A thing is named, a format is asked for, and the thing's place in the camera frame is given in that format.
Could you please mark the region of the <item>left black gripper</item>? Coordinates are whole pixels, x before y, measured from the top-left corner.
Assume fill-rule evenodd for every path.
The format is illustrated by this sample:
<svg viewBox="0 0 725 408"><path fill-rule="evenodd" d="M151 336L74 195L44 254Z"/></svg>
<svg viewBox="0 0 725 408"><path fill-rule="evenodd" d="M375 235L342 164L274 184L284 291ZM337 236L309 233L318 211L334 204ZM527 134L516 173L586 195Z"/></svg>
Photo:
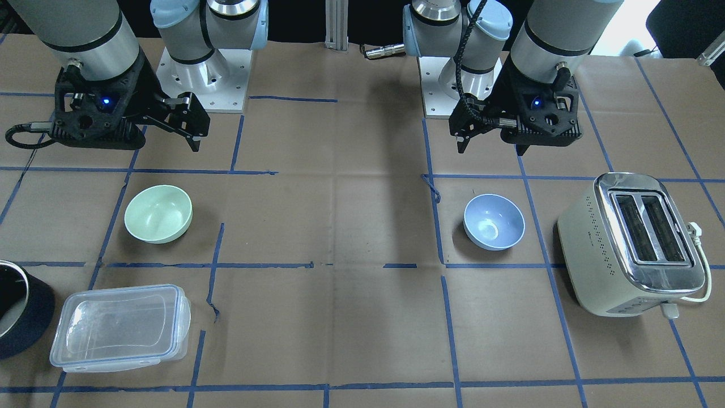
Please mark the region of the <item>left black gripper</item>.
<svg viewBox="0 0 725 408"><path fill-rule="evenodd" d="M541 83L523 75L511 58L504 62L493 88L492 113L487 101L459 100L450 115L450 134L463 154L470 140L495 129L523 156L531 146L567 147L582 137L578 126L580 93L566 62L555 77Z"/></svg>

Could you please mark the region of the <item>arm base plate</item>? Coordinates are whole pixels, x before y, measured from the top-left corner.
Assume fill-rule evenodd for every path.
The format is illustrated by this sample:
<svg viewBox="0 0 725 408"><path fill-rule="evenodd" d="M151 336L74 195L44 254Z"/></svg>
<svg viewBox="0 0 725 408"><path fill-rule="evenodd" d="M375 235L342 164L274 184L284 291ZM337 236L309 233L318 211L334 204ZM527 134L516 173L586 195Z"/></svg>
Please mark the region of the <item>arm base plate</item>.
<svg viewBox="0 0 725 408"><path fill-rule="evenodd" d="M419 57L420 85L424 98L424 111L427 118L449 118L460 100L455 81L455 62L446 57ZM495 81L502 69L502 61L497 59L493 70L477 74L461 71L463 91L485 100L493 90Z"/></svg>
<svg viewBox="0 0 725 408"><path fill-rule="evenodd" d="M253 57L251 50L220 49L204 62L184 65L165 49L156 75L165 93L176 96L191 91L207 113L241 114Z"/></svg>

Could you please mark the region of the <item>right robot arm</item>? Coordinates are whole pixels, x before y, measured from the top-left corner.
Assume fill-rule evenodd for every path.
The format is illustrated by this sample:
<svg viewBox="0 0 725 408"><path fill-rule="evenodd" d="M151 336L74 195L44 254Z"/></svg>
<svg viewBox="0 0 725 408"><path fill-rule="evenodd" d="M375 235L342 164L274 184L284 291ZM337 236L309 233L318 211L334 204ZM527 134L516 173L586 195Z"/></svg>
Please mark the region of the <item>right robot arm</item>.
<svg viewBox="0 0 725 408"><path fill-rule="evenodd" d="M262 49L267 1L152 1L150 14L170 57L168 95L116 1L11 1L11 7L57 59L54 114L18 124L11 146L35 150L60 143L83 149L137 150L140 126L178 134L192 151L209 134L207 104L237 83L225 50Z"/></svg>

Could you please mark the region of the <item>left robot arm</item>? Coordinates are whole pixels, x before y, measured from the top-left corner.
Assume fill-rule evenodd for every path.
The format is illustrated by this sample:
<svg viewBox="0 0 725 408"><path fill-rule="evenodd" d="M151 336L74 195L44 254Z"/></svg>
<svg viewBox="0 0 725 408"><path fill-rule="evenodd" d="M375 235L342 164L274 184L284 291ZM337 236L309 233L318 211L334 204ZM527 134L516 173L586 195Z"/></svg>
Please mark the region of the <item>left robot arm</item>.
<svg viewBox="0 0 725 408"><path fill-rule="evenodd" d="M567 147L582 137L578 65L620 1L534 1L505 61L515 26L498 1L412 1L402 11L403 44L415 57L445 57L457 150L495 129L519 156L531 146Z"/></svg>

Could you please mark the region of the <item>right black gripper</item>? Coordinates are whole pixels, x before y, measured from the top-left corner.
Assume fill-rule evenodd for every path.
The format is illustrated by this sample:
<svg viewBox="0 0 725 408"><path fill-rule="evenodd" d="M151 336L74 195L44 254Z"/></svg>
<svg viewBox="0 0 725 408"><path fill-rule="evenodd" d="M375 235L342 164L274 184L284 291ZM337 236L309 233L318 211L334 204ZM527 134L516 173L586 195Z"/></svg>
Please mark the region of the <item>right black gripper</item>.
<svg viewBox="0 0 725 408"><path fill-rule="evenodd" d="M210 117L191 91L171 98L152 65L138 55L117 77L90 81L80 68L61 68L54 86L49 137L67 147L137 150L145 144L138 126L156 126L184 137L193 152L208 136Z"/></svg>

